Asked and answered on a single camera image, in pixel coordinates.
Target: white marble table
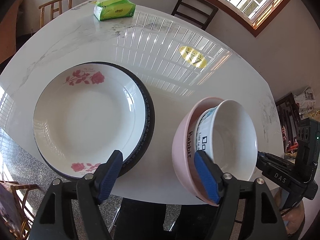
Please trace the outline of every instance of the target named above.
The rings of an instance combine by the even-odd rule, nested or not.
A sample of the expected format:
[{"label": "white marble table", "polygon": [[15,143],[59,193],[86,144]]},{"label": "white marble table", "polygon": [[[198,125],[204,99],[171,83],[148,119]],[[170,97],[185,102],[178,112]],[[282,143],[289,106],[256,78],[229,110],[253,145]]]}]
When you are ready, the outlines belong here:
[{"label": "white marble table", "polygon": [[[252,118],[258,149],[283,153],[280,122],[266,81],[238,54],[203,30],[171,15],[137,6],[134,17],[99,22],[94,4],[80,4],[45,25],[17,52],[0,76],[0,126],[44,162],[33,136],[36,102],[59,73],[84,62],[105,61],[135,73],[155,106],[155,130],[138,164],[118,178],[112,194],[168,204],[201,204],[179,183],[171,146],[185,114],[200,99],[217,96],[241,103]],[[204,69],[182,60],[181,46],[197,49]],[[254,178],[261,173],[256,171]],[[270,189],[276,187],[268,181]]]}]

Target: black decorative rim pattern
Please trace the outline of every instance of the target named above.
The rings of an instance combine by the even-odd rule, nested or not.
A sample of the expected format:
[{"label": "black decorative rim pattern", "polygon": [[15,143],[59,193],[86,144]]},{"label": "black decorative rim pattern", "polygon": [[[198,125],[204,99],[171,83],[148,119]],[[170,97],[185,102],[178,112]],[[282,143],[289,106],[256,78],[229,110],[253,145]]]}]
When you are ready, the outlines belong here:
[{"label": "black decorative rim pattern", "polygon": [[[149,146],[150,141],[152,139],[153,130],[155,128],[155,109],[154,109],[154,106],[153,106],[153,102],[152,102],[151,96],[149,94],[149,91],[146,88],[146,86],[143,84],[143,82],[135,74],[133,74],[131,71],[127,70],[126,68],[121,67],[121,66],[116,65],[116,64],[113,64],[113,63],[101,62],[101,61],[86,62],[86,63],[82,63],[82,64],[79,64],[79,65],[76,65],[76,66],[81,66],[81,65],[84,65],[84,64],[109,65],[109,66],[115,67],[115,68],[121,70],[122,72],[126,73],[135,82],[135,84],[139,88],[139,90],[140,90],[140,92],[141,92],[141,94],[143,96],[144,102],[145,102],[146,120],[145,120],[145,126],[144,126],[144,129],[143,129],[143,133],[142,133],[142,135],[140,137],[140,140],[139,140],[137,146],[135,147],[135,149],[124,160],[124,162],[122,164],[122,168],[121,168],[119,176],[118,176],[118,177],[120,177],[123,174],[127,173],[129,170],[131,170],[138,163],[138,161],[142,158],[142,156],[144,155],[144,153],[148,149],[148,146]],[[36,143],[36,145],[37,145],[37,148],[38,148],[38,151],[39,151],[41,157],[44,159],[44,161],[47,163],[47,165],[53,171],[55,171],[58,175],[60,175],[61,177],[65,178],[65,179],[71,180],[71,181],[79,179],[77,177],[72,177],[72,176],[66,175],[66,174],[58,171],[57,169],[55,169],[44,158],[44,156],[42,155],[37,143]]]}]

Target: wooden window frame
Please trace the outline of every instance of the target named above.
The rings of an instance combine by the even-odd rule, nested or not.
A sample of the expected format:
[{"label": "wooden window frame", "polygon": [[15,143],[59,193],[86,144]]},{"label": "wooden window frame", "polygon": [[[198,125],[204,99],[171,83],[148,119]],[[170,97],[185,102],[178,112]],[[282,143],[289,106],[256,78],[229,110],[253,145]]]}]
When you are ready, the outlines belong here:
[{"label": "wooden window frame", "polygon": [[288,4],[290,0],[273,0],[272,2],[266,3],[266,5],[263,6],[261,12],[253,18],[252,24],[246,21],[239,12],[231,9],[230,6],[226,5],[222,1],[206,1],[230,15],[233,19],[235,19],[243,27],[245,27],[254,37],[257,37],[264,30],[264,28],[267,27],[267,25],[278,15],[278,13]]}]

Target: window frame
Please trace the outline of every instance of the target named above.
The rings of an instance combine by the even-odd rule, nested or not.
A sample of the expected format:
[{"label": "window frame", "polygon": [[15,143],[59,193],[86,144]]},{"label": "window frame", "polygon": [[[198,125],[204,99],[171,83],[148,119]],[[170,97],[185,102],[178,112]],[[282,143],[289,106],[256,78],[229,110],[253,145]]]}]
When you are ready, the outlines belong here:
[{"label": "window frame", "polygon": [[245,27],[254,37],[257,37],[290,0],[269,0],[261,7],[252,20],[227,0],[206,1],[226,12]]}]

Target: tissue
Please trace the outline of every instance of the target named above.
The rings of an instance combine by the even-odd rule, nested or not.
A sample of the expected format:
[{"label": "tissue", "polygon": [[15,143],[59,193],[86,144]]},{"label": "tissue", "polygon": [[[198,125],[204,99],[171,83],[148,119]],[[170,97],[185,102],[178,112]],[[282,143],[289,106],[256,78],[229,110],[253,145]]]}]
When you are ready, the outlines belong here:
[{"label": "tissue", "polygon": [[132,17],[136,5],[129,0],[97,0],[94,6],[94,15],[99,21]]}]

